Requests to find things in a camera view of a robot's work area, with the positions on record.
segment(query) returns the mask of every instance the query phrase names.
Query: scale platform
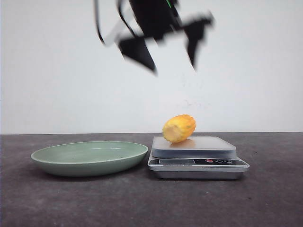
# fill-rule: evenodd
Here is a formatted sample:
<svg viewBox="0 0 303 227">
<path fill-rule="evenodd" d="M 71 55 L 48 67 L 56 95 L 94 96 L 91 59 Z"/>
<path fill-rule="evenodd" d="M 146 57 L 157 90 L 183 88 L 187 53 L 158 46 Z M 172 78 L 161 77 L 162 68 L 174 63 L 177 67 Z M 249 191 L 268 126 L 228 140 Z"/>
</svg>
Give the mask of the scale platform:
<svg viewBox="0 0 303 227">
<path fill-rule="evenodd" d="M 158 178 L 239 179 L 249 164 L 219 137 L 189 137 L 176 144 L 154 137 L 148 167 Z"/>
</svg>

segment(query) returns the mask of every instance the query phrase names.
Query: plate rim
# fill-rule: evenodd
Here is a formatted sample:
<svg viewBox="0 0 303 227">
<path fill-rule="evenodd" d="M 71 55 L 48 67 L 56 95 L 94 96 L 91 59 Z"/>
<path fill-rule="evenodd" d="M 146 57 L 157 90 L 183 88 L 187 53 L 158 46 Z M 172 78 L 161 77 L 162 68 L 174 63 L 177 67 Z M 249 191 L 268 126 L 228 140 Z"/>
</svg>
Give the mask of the plate rim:
<svg viewBox="0 0 303 227">
<path fill-rule="evenodd" d="M 36 157 L 34 157 L 35 153 L 41 151 L 41 150 L 45 150 L 45 149 L 49 149 L 49 148 L 54 148 L 54 147 L 59 147 L 59 146 L 64 146 L 64 145 L 71 145 L 71 144 L 81 144 L 81 143 L 94 143 L 94 142 L 114 142 L 114 143 L 131 143 L 131 144 L 135 144 L 135 145 L 140 145 L 143 146 L 145 148 L 144 152 L 141 152 L 138 155 L 133 155 L 133 156 L 128 156 L 128 157 L 123 157 L 123 158 L 119 158 L 119 159 L 111 159 L 111 160 L 104 160 L 104 161 L 95 161 L 95 162 L 77 162 L 77 163 L 67 163 L 67 162 L 50 162 L 50 161 L 42 161 Z M 128 141 L 112 141 L 112 140 L 101 140 L 101 141 L 83 141 L 83 142 L 75 142 L 75 143 L 64 143 L 64 144 L 58 144 L 58 145 L 54 145 L 54 146 L 50 146 L 50 147 L 46 147 L 46 148 L 42 148 L 39 150 L 34 151 L 30 157 L 33 161 L 39 162 L 39 163 L 46 163 L 46 164 L 56 164 L 56 165 L 83 165 L 83 164 L 98 164 L 98 163 L 109 163 L 109 162 L 115 162 L 115 161 L 120 161 L 120 160 L 125 160 L 125 159 L 130 159 L 130 158 L 134 158 L 134 157 L 138 157 L 140 155 L 144 155 L 148 152 L 148 147 L 144 144 L 140 144 L 140 143 L 134 143 L 134 142 L 128 142 Z"/>
</svg>

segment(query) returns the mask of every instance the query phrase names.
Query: kitchen scale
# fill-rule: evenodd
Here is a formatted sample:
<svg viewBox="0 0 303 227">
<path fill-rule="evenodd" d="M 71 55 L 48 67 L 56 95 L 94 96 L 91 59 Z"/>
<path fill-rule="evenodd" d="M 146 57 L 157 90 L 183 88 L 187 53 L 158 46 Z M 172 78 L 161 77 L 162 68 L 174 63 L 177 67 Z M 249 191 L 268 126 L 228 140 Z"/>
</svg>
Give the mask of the kitchen scale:
<svg viewBox="0 0 303 227">
<path fill-rule="evenodd" d="M 219 137 L 188 137 L 180 143 L 154 137 L 148 167 L 158 178 L 238 179 L 249 164 Z"/>
</svg>

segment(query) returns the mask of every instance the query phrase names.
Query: green plate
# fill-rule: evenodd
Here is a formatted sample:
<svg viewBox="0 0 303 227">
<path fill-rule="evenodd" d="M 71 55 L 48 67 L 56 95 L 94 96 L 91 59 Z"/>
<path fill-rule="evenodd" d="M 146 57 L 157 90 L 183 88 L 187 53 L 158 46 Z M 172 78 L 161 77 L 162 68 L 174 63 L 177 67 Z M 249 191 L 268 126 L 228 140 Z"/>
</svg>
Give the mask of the green plate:
<svg viewBox="0 0 303 227">
<path fill-rule="evenodd" d="M 31 158 L 45 172 L 60 176 L 97 176 L 129 169 L 142 161 L 147 146 L 96 141 L 57 145 L 35 151 Z"/>
</svg>

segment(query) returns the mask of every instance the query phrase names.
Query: white wall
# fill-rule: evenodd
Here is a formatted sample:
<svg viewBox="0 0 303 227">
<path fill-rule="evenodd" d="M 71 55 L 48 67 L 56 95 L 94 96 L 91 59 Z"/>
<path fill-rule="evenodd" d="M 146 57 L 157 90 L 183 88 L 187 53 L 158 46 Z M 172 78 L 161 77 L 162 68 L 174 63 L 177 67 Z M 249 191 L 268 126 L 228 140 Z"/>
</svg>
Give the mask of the white wall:
<svg viewBox="0 0 303 227">
<path fill-rule="evenodd" d="M 115 2 L 100 3 L 108 33 Z M 160 132 L 178 114 L 197 132 L 303 131 L 303 1 L 180 4 L 215 27 L 197 72 L 183 34 L 148 42 L 155 77 L 100 43 L 92 0 L 2 0 L 1 133 Z"/>
</svg>

